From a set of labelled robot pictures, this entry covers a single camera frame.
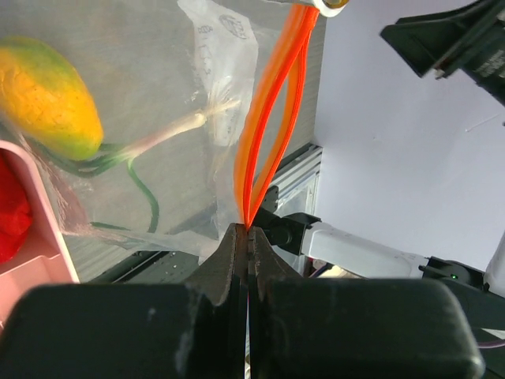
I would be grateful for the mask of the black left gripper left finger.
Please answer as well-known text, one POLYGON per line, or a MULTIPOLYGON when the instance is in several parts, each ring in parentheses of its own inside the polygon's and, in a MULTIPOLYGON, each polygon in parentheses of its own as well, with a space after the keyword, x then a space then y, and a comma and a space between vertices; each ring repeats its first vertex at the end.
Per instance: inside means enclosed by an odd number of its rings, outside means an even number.
POLYGON ((1 335, 2 377, 244 377, 247 247, 233 223, 183 283, 31 289, 1 335))

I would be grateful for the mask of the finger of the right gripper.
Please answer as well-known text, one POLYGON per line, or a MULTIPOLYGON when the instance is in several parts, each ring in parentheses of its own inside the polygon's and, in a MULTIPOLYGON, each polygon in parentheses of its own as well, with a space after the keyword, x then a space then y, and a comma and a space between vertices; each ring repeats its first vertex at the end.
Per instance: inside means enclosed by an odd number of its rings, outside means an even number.
POLYGON ((450 11, 403 17, 386 26, 381 38, 419 77, 438 69, 449 50, 484 16, 488 1, 450 11))

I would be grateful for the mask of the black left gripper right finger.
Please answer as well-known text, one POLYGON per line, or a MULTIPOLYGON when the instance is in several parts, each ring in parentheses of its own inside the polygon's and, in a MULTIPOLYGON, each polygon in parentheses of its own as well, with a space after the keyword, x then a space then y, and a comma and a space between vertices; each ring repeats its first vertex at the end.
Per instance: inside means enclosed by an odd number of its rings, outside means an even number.
POLYGON ((457 298, 436 280, 307 279, 249 231, 254 378, 480 378, 457 298))

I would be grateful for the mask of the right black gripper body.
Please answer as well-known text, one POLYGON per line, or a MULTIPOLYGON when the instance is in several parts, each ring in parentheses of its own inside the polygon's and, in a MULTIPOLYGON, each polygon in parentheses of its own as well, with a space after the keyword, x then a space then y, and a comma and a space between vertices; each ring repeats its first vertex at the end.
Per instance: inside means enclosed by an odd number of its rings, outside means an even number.
POLYGON ((504 2, 475 1, 450 12, 455 38, 433 69, 447 78, 458 70, 504 104, 504 2))

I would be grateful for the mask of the clear orange zip top bag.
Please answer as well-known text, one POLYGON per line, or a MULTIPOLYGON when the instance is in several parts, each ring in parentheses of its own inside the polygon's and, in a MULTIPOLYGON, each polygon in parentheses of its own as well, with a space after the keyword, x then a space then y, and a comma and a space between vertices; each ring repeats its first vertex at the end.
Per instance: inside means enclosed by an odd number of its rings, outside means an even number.
POLYGON ((4 1, 1 39, 47 43, 103 127, 66 159, 1 127, 37 163, 63 234, 208 257, 250 223, 289 144, 318 21, 344 1, 4 1))

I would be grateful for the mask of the toy yellow green mango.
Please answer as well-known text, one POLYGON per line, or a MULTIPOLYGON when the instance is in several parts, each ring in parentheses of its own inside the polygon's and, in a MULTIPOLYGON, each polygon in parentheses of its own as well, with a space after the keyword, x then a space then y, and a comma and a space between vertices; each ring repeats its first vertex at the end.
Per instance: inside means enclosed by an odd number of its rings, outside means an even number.
POLYGON ((66 159, 90 159, 103 142, 99 112, 77 69, 37 39, 1 39, 1 112, 66 159))

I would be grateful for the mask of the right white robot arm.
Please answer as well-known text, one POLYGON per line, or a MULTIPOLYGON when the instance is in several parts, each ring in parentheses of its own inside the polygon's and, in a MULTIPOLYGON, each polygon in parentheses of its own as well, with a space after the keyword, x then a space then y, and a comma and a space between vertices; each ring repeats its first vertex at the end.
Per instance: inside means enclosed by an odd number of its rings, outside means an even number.
MULTIPOLYGON (((434 69, 449 77, 460 69, 500 103, 504 101, 504 3, 475 1, 467 6, 403 17, 380 33, 404 62, 423 77, 434 69)), ((504 244, 485 271, 457 261, 404 253, 340 231, 319 218, 294 213, 279 217, 260 208, 253 221, 273 246, 321 259, 362 278, 434 279, 455 294, 479 336, 487 378, 504 376, 504 340, 490 340, 504 329, 504 244)))

